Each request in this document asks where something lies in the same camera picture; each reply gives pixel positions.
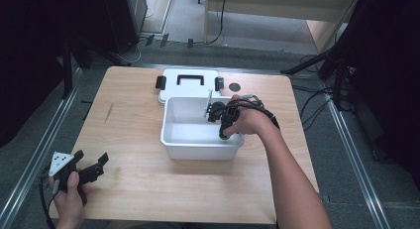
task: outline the floor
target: floor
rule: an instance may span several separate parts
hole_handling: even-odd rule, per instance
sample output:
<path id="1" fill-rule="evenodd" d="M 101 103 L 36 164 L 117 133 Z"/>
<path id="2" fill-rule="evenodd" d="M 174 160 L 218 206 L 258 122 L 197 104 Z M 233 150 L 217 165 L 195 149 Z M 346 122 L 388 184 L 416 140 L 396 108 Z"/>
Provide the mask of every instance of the floor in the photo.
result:
<path id="1" fill-rule="evenodd" d="M 168 40 L 187 43 L 203 41 L 204 0 L 147 0 L 154 10 L 145 21 L 144 32 L 159 35 L 169 34 Z M 162 20 L 164 10 L 168 19 Z M 221 13 L 210 12 L 208 21 L 209 41 L 214 40 L 220 31 Z M 318 50 L 310 35 L 305 20 L 263 17 L 224 13 L 223 31 L 213 44 L 216 46 L 244 48 L 261 51 L 277 51 L 304 55 L 317 55 Z"/>

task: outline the hand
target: hand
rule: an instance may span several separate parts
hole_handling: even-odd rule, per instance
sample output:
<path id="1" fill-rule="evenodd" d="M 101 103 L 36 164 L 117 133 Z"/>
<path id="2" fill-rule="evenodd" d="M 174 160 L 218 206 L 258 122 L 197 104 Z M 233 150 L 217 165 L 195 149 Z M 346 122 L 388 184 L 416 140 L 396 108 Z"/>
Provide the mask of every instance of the hand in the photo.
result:
<path id="1" fill-rule="evenodd" d="M 239 95 L 235 94 L 232 96 L 231 101 L 237 100 Z M 268 117 L 258 110 L 244 108 L 240 110 L 238 120 L 231 127 L 223 131 L 223 135 L 232 136 L 235 133 L 242 134 L 257 134 L 262 135 L 264 131 L 271 130 L 276 127 L 271 123 Z"/>
<path id="2" fill-rule="evenodd" d="M 59 191 L 53 200 L 58 211 L 57 229 L 80 228 L 84 220 L 83 203 L 77 191 L 78 183 L 78 173 L 72 172 L 67 181 L 67 193 Z"/>

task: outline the finger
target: finger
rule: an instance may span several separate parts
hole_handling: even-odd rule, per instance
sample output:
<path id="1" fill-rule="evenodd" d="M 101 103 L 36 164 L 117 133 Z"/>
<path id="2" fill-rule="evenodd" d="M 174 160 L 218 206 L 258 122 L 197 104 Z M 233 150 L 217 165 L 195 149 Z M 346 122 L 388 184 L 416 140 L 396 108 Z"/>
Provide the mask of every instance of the finger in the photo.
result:
<path id="1" fill-rule="evenodd" d="M 230 137 L 232 135 L 234 135 L 235 133 L 239 132 L 239 125 L 238 124 L 234 124 L 230 127 L 228 127 L 227 129 L 225 129 L 223 131 L 223 135 Z"/>
<path id="2" fill-rule="evenodd" d="M 234 95 L 232 96 L 231 100 L 229 100 L 229 102 L 232 102 L 232 101 L 238 100 L 239 98 L 240 98 L 240 96 L 239 96 L 238 94 L 234 94 Z"/>
<path id="3" fill-rule="evenodd" d="M 77 186 L 79 183 L 79 175 L 77 172 L 72 172 L 67 181 L 67 195 L 70 197 L 78 196 Z"/>

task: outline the black equipment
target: black equipment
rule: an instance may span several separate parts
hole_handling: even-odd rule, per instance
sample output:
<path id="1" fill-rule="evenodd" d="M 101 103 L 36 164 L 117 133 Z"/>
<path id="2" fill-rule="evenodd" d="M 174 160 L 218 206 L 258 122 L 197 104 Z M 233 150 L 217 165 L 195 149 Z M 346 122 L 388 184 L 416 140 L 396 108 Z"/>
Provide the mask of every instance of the black equipment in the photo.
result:
<path id="1" fill-rule="evenodd" d="M 220 130 L 219 130 L 220 139 L 222 140 L 229 139 L 228 136 L 225 136 L 223 134 L 223 131 L 225 131 L 225 129 L 232 126 L 238 120 L 241 107 L 252 108 L 252 109 L 260 111 L 271 120 L 272 124 L 274 124 L 275 127 L 277 127 L 278 129 L 280 128 L 278 126 L 277 120 L 275 119 L 275 116 L 263 107 L 263 103 L 255 95 L 245 95 L 245 96 L 241 96 L 240 98 L 236 100 L 230 101 L 227 105 L 225 105 L 223 102 L 217 101 L 208 107 L 209 117 L 207 121 L 209 122 L 216 122 L 216 120 L 222 121 Z"/>
<path id="2" fill-rule="evenodd" d="M 104 173 L 103 167 L 109 160 L 108 155 L 105 153 L 102 157 L 98 159 L 98 163 L 84 170 L 78 171 L 76 164 L 83 158 L 83 156 L 84 154 L 82 150 L 76 152 L 73 158 L 70 161 L 68 161 L 68 163 L 64 164 L 64 166 L 56 173 L 52 172 L 53 165 L 55 165 L 57 162 L 65 162 L 67 157 L 66 156 L 54 157 L 52 159 L 52 162 L 48 166 L 46 166 L 42 171 L 40 184 L 39 184 L 40 197 L 41 197 L 41 203 L 43 205 L 44 214 L 47 218 L 47 224 L 49 225 L 50 228 L 55 228 L 53 225 L 53 221 L 50 218 L 50 213 L 49 213 L 50 204 L 53 202 L 53 199 L 55 198 L 55 196 L 60 190 L 67 192 L 67 181 L 70 174 L 72 172 L 78 172 L 79 174 L 79 184 L 77 186 L 77 191 L 84 205 L 87 202 L 87 198 L 86 198 L 86 194 L 82 190 L 82 187 L 88 182 L 96 181 L 96 179 L 98 179 L 98 176 Z M 45 180 L 48 179 L 49 175 L 52 175 L 52 173 L 53 173 L 53 179 L 55 181 L 55 185 L 54 185 L 54 189 L 52 190 L 52 198 L 50 200 L 50 203 L 47 204 L 45 200 L 45 195 L 44 195 L 44 187 L 45 187 L 44 183 L 45 183 Z"/>

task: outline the black clip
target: black clip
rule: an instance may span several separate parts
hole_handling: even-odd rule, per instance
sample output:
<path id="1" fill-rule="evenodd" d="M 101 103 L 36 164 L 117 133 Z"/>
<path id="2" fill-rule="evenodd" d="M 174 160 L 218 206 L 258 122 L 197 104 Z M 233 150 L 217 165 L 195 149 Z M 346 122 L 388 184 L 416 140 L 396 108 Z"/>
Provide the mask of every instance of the black clip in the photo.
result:
<path id="1" fill-rule="evenodd" d="M 157 84 L 155 88 L 160 88 L 161 90 L 164 90 L 166 87 L 166 76 L 161 75 L 157 77 Z"/>
<path id="2" fill-rule="evenodd" d="M 223 77 L 216 77 L 214 79 L 214 90 L 219 91 L 223 88 L 225 88 L 225 80 L 223 79 Z"/>

